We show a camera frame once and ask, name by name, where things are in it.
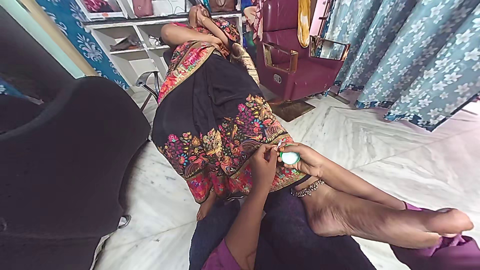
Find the marble floor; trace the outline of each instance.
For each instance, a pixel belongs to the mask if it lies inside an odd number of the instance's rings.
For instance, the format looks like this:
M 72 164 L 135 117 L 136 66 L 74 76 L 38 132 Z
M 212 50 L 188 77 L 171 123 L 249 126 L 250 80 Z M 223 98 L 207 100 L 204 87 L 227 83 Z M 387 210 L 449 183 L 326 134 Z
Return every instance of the marble floor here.
M 355 93 L 346 93 L 355 99 Z M 146 94 L 136 93 L 139 105 Z M 480 104 L 467 105 L 433 133 L 408 122 L 387 122 L 384 109 L 355 110 L 332 97 L 283 123 L 292 137 L 392 195 L 419 207 L 454 207 L 480 239 Z M 151 122 L 156 104 L 145 115 Z M 185 270 L 198 205 L 184 180 L 148 143 L 133 165 L 127 194 L 131 223 L 108 239 L 96 270 Z M 388 245 L 357 239 L 377 269 L 407 270 Z

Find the silver anklet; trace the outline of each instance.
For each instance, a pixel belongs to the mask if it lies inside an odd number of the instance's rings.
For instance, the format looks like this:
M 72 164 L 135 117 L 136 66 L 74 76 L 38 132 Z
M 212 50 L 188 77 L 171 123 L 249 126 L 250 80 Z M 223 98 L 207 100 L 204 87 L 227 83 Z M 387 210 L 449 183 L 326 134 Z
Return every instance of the silver anklet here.
M 322 185 L 322 184 L 325 184 L 325 182 L 322 180 L 322 179 L 318 179 L 317 181 L 313 182 L 310 184 L 310 186 L 306 187 L 306 188 L 303 188 L 299 191 L 295 191 L 293 190 L 293 188 L 290 189 L 290 193 L 295 196 L 295 197 L 304 197 L 304 196 L 311 196 L 312 195 L 312 191 L 316 190 L 318 188 L 318 185 Z

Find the chair armrest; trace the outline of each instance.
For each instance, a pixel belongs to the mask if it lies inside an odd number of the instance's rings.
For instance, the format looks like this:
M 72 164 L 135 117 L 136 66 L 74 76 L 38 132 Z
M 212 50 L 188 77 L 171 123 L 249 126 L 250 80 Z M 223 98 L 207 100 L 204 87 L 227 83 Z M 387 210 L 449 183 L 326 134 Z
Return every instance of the chair armrest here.
M 264 50 L 264 60 L 265 60 L 265 65 L 290 73 L 290 72 L 295 72 L 297 71 L 297 62 L 299 58 L 299 53 L 295 50 L 288 50 L 278 44 L 272 43 L 272 42 L 262 42 L 262 48 Z M 277 65 L 272 63 L 272 48 L 279 50 L 282 53 L 286 53 L 290 55 L 290 66 L 288 69 L 280 68 Z
M 155 80 L 154 80 L 154 83 L 155 83 L 155 90 L 153 90 L 152 88 L 150 88 L 148 85 L 147 85 L 147 79 L 148 77 L 150 77 L 150 75 L 153 74 L 154 77 L 155 77 Z M 141 86 L 143 87 L 145 90 L 147 90 L 150 94 L 152 94 L 155 99 L 158 99 L 158 93 L 160 91 L 160 79 L 158 78 L 158 71 L 147 71 L 147 72 L 144 72 L 142 73 L 137 81 L 135 82 L 135 86 Z
M 339 58 L 328 58 L 328 57 L 320 57 L 320 56 L 315 55 L 315 51 L 316 51 L 317 48 L 319 48 L 319 47 L 321 48 L 328 43 L 332 44 L 332 46 L 335 45 L 335 44 L 339 44 L 339 45 L 343 46 L 343 51 L 342 51 L 342 54 L 340 55 Z M 310 36 L 310 56 L 311 57 L 327 58 L 327 59 L 344 61 L 345 59 L 347 59 L 349 49 L 350 49 L 350 44 L 349 43 L 345 44 L 345 43 L 325 39 L 325 38 L 322 38 L 322 37 L 319 37 L 319 36 Z

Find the foot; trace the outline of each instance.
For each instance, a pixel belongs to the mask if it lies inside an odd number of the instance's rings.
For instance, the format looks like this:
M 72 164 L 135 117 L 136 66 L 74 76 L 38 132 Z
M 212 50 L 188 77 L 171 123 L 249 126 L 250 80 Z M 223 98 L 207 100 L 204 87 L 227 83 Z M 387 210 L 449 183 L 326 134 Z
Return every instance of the foot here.
M 200 208 L 198 209 L 197 221 L 201 221 L 207 216 L 208 212 L 210 212 L 210 209 L 213 206 L 213 203 L 215 203 L 215 199 L 215 192 L 210 192 L 208 198 L 200 205 Z
M 473 228 L 468 216 L 457 209 L 397 210 L 326 184 L 302 201 L 310 227 L 320 236 L 353 235 L 401 247 L 426 248 L 439 243 L 441 235 Z

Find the curtain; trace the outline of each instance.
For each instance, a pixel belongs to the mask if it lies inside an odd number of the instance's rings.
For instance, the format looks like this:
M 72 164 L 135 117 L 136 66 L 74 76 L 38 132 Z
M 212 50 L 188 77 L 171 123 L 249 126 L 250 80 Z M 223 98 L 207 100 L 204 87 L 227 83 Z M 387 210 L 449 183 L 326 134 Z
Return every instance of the curtain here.
M 387 120 L 433 131 L 480 92 L 480 0 L 336 0 L 325 37 L 351 43 L 341 91 Z
M 83 26 L 82 22 L 87 21 L 87 18 L 75 0 L 36 1 L 99 76 L 114 81 L 125 90 L 128 89 L 127 82 L 108 59 L 90 30 Z

